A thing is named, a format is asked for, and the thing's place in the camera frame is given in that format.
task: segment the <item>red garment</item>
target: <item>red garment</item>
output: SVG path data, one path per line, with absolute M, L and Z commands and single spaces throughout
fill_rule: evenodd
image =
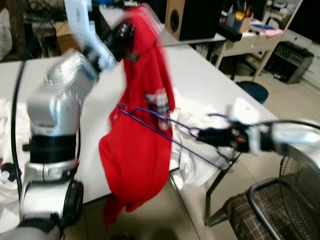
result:
M 137 61 L 124 59 L 126 89 L 119 104 L 151 109 L 168 116 L 175 99 L 162 49 L 160 28 L 146 4 L 130 9 L 126 22 L 134 26 L 133 53 Z M 135 116 L 172 137 L 171 125 L 149 113 Z M 169 178 L 171 141 L 155 133 L 116 107 L 109 116 L 110 132 L 99 142 L 99 152 L 113 196 L 104 207 L 106 225 L 116 220 L 123 207 L 133 211 L 156 196 Z

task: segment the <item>speaker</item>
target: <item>speaker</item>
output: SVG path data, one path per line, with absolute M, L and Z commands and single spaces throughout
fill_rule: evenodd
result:
M 216 35 L 223 0 L 167 0 L 165 28 L 179 41 Z

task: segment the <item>floor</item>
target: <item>floor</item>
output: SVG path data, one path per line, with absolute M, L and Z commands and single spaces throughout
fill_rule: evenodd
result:
M 235 78 L 236 81 L 250 79 L 241 74 Z M 286 85 L 266 72 L 257 82 L 269 91 L 265 107 L 278 118 L 320 120 L 320 96 L 301 83 Z M 243 154 L 212 195 L 212 213 L 229 197 L 244 192 L 256 182 L 277 176 L 280 160 L 275 153 L 263 153 L 260 157 Z M 179 173 L 171 175 L 176 178 Z M 155 198 L 136 211 L 122 212 L 107 232 L 103 225 L 105 200 L 88 205 L 81 220 L 65 231 L 65 239 L 108 240 L 112 234 L 128 233 L 136 240 L 236 240 L 228 221 L 213 227 L 204 225 L 205 193 L 214 177 L 201 187 L 184 185 L 178 192 L 168 182 Z

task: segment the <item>blue wire hanger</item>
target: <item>blue wire hanger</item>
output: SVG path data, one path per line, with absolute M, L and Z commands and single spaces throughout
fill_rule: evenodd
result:
M 189 149 L 189 148 L 187 148 L 186 146 L 182 145 L 181 143 L 177 142 L 177 141 L 174 140 L 172 137 L 166 135 L 165 133 L 159 131 L 158 129 L 154 128 L 154 127 L 151 126 L 150 124 L 148 124 L 148 123 L 144 122 L 143 120 L 139 119 L 139 118 L 136 117 L 134 114 L 135 114 L 136 112 L 149 113 L 149 114 L 153 115 L 154 117 L 156 117 L 156 118 L 158 118 L 158 119 L 161 119 L 161 120 L 163 120 L 163 121 L 165 121 L 165 122 L 168 122 L 168 121 L 173 122 L 173 123 L 175 123 L 175 124 L 177 124 L 177 125 L 180 125 L 181 127 L 185 128 L 185 129 L 187 129 L 187 130 L 188 130 L 188 133 L 189 133 L 192 137 L 194 137 L 194 138 L 197 138 L 198 136 L 197 136 L 196 134 L 194 134 L 193 132 L 195 132 L 195 131 L 201 131 L 201 130 L 203 130 L 202 128 L 199 128 L 199 127 L 189 127 L 189 126 L 187 126 L 187 125 L 185 125 L 185 124 L 183 124 L 183 123 L 181 123 L 181 122 L 179 122 L 179 121 L 176 121 L 176 120 L 174 120 L 174 119 L 172 119 L 172 118 L 170 118 L 170 117 L 162 116 L 162 115 L 160 115 L 159 113 L 157 113 L 157 112 L 155 112 L 155 111 L 152 111 L 152 110 L 149 110 L 149 109 L 145 109 L 145 108 L 142 108 L 142 107 L 134 107 L 134 108 L 132 108 L 132 110 L 131 110 L 130 112 L 128 112 L 128 111 L 126 111 L 127 106 L 128 106 L 128 105 L 127 105 L 126 103 L 119 103 L 119 104 L 117 105 L 117 108 L 119 109 L 120 112 L 122 112 L 122 113 L 124 113 L 125 115 L 133 118 L 134 120 L 138 121 L 139 123 L 141 123 L 142 125 L 146 126 L 147 128 L 153 130 L 155 133 L 157 133 L 157 134 L 163 136 L 164 138 L 170 140 L 171 142 L 179 145 L 179 146 L 182 147 L 183 149 L 188 150 L 190 153 L 196 155 L 197 157 L 201 158 L 202 160 L 206 161 L 207 163 L 215 166 L 217 169 L 219 169 L 219 170 L 221 170 L 221 171 L 225 171 L 225 170 L 229 167 L 229 165 L 230 165 L 230 160 L 229 160 L 228 157 L 226 157 L 224 154 L 220 153 L 217 148 L 215 148 L 215 149 L 216 149 L 216 152 L 217 152 L 221 157 L 223 157 L 223 158 L 225 159 L 226 166 L 218 166 L 218 165 L 216 165 L 216 164 L 213 163 L 212 161 L 204 158 L 203 156 L 197 154 L 196 152 L 192 151 L 191 149 Z M 222 115 L 222 114 L 219 114 L 219 113 L 209 113 L 208 116 L 219 116 L 219 117 L 223 117 L 223 118 L 226 117 L 226 116 L 224 116 L 224 115 Z

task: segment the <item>blue stool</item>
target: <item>blue stool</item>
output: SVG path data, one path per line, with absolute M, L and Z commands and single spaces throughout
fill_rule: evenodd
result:
M 264 104 L 269 96 L 268 90 L 254 81 L 240 81 L 236 84 L 261 104 Z

